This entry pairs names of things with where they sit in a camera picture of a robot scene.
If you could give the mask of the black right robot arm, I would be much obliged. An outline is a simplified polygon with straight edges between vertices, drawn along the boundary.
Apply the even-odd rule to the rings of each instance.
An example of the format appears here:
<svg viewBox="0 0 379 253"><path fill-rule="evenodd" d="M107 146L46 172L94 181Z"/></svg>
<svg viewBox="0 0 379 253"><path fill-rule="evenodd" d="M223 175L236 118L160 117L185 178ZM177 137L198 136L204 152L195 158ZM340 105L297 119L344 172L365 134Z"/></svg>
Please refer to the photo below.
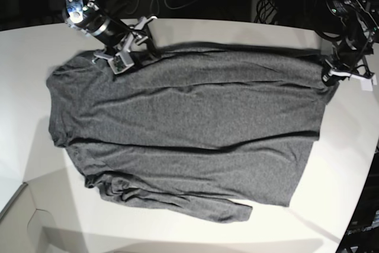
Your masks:
<svg viewBox="0 0 379 253"><path fill-rule="evenodd" d="M68 26L89 34L104 45L104 50L94 52L93 61L107 61L115 74L122 73L136 64L132 47L144 44L151 58L160 54L153 41L148 24L156 16L141 17L136 24L127 25L111 15L102 6L106 0L65 0L62 12Z"/></svg>

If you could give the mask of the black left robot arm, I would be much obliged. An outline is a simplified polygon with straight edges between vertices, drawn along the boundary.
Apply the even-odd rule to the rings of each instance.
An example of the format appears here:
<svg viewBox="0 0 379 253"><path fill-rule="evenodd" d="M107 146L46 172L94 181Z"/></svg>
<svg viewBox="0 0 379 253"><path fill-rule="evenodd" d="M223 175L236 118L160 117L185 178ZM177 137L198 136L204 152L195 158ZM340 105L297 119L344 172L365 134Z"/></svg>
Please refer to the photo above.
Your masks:
<svg viewBox="0 0 379 253"><path fill-rule="evenodd" d="M344 79L357 79L373 85L375 73L370 71L366 56L374 53L373 44L378 38L378 12L366 0L325 0L332 15L344 26L337 37L318 35L333 43L332 53L324 56L322 81L333 86Z"/></svg>

